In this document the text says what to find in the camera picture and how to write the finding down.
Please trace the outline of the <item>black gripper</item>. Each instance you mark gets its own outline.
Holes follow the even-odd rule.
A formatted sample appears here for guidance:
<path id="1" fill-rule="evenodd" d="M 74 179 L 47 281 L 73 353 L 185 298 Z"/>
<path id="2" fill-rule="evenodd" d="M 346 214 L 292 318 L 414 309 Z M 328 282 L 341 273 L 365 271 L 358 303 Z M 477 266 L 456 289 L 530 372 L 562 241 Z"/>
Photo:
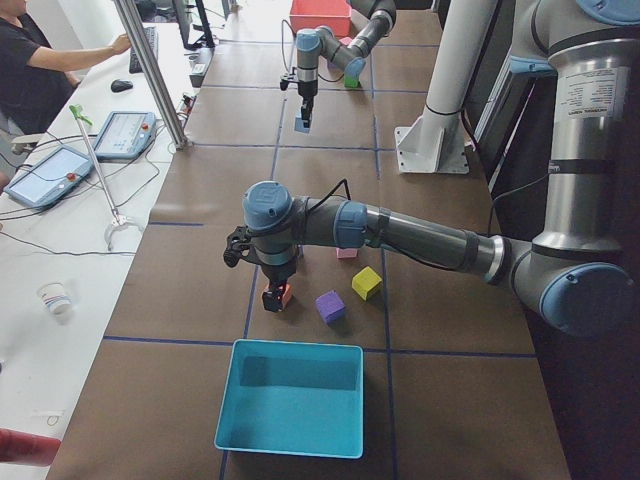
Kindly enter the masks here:
<path id="1" fill-rule="evenodd" d="M 314 95 L 302 97 L 300 117 L 303 125 L 310 125 L 312 123 L 314 99 L 315 99 Z"/>
<path id="2" fill-rule="evenodd" d="M 270 312 L 279 312 L 286 284 L 288 279 L 296 273 L 296 266 L 293 263 L 277 266 L 262 265 L 261 270 L 268 279 L 268 286 L 264 292 L 264 309 Z"/>

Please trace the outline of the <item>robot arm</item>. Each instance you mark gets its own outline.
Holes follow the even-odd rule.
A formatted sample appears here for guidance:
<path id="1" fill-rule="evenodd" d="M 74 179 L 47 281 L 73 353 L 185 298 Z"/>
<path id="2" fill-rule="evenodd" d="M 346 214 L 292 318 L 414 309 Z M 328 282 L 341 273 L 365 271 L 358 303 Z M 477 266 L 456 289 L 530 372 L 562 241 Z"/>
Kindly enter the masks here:
<path id="1" fill-rule="evenodd" d="M 619 146 L 635 111 L 639 5 L 635 1 L 516 1 L 496 89 L 527 78 L 551 97 L 542 129 L 546 171 L 524 182 L 513 163 L 492 164 L 493 196 L 476 233 L 330 192 L 294 196 L 262 181 L 244 195 L 244 222 L 227 239 L 228 265 L 245 260 L 268 279 L 264 307 L 278 311 L 303 245 L 384 248 L 422 265 L 469 273 L 509 289 L 548 325 L 592 336 L 639 314 L 639 277 L 623 265 L 613 229 Z"/>
<path id="2" fill-rule="evenodd" d="M 287 77 L 281 79 L 295 83 L 302 98 L 300 111 L 295 116 L 294 130 L 308 133 L 312 123 L 314 100 L 318 93 L 319 58 L 337 66 L 345 79 L 358 80 L 376 44 L 393 29 L 396 22 L 394 1 L 349 1 L 351 7 L 364 15 L 368 22 L 347 45 L 342 43 L 328 25 L 303 28 L 295 36 L 296 65 Z"/>

